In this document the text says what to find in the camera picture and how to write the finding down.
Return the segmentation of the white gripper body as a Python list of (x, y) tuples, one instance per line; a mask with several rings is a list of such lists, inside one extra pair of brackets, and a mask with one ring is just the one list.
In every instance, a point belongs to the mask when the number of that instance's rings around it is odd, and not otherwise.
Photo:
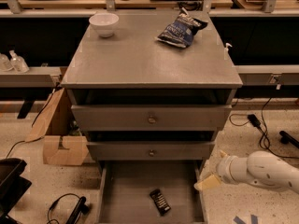
[(217, 175), (227, 184), (246, 183), (249, 180), (247, 159), (225, 156), (216, 166)]

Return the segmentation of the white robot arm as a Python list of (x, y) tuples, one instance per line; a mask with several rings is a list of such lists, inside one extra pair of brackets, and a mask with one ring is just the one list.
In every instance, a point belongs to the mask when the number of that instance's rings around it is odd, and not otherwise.
[(299, 193), (299, 169), (265, 151), (255, 151), (246, 158), (228, 155), (222, 151), (216, 173), (197, 181), (193, 186), (198, 191), (203, 191), (215, 188), (221, 183), (248, 184), (271, 190), (289, 189)]

